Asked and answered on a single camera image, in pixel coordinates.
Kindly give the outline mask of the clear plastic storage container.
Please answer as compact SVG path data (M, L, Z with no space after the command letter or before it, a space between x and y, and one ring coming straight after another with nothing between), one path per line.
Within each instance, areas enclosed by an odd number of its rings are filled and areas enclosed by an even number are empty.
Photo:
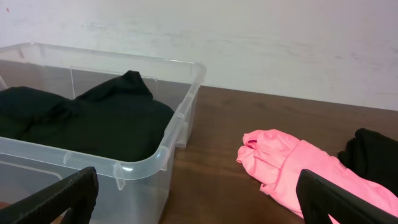
M1 49L1 88L28 86L73 99L129 70L174 115L155 154L124 162L1 139L1 205L16 203L93 166L99 193L92 223L157 223L169 196L174 151L185 147L206 68L195 62L26 43Z

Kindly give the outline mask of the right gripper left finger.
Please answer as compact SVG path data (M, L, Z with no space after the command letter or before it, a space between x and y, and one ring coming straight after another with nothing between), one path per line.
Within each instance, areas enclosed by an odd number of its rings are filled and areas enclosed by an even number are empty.
M1 209L1 223L52 223L64 214L61 223L88 224L98 192L96 169L86 167Z

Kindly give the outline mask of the pink crumpled garment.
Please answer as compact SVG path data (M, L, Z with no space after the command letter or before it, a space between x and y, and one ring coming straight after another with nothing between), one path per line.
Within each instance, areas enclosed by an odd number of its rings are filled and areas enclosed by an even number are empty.
M335 156L276 129L256 130L243 136L237 162L261 182L260 190L301 217L296 194L301 170L308 169L393 216L397 197L380 184L346 168Z

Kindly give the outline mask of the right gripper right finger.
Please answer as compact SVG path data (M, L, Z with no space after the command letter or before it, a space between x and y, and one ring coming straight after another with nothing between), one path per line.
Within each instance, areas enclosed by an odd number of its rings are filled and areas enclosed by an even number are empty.
M296 194L306 224L397 224L397 217L303 169Z

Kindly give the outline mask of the black garment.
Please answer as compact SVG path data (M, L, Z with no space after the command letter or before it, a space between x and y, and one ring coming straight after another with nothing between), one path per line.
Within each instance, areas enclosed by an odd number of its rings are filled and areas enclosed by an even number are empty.
M128 71L73 100L26 86L1 92L1 136L136 162L155 153L174 111Z
M397 195L397 141L365 128L358 129L338 159L358 176L377 182Z

